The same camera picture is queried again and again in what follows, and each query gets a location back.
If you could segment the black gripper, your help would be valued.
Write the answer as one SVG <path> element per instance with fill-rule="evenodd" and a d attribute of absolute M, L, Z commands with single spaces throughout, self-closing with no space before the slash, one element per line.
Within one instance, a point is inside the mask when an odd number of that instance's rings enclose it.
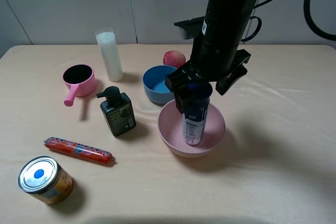
<path fill-rule="evenodd" d="M 247 74 L 251 54 L 237 50 L 239 39 L 222 32 L 200 32 L 194 38 L 191 58 L 165 78 L 165 85 L 173 92 L 178 111 L 183 114 L 193 100 L 189 85 L 216 81 L 216 91 L 224 95 L 230 87 Z"/>

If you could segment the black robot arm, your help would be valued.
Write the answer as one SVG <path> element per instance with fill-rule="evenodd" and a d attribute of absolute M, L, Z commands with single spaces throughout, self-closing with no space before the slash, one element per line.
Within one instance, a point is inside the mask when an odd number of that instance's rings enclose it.
<path fill-rule="evenodd" d="M 165 79 L 173 92 L 180 113 L 188 109 L 195 98 L 188 88 L 191 83 L 215 82 L 216 91 L 223 95 L 241 77 L 250 54 L 238 50 L 238 45 L 257 0 L 208 0 L 204 17 L 175 23 L 192 37 L 190 60 Z M 304 0 L 303 12 L 307 25 L 318 36 L 335 40 L 335 35 L 321 30 L 312 20 L 310 0 Z"/>

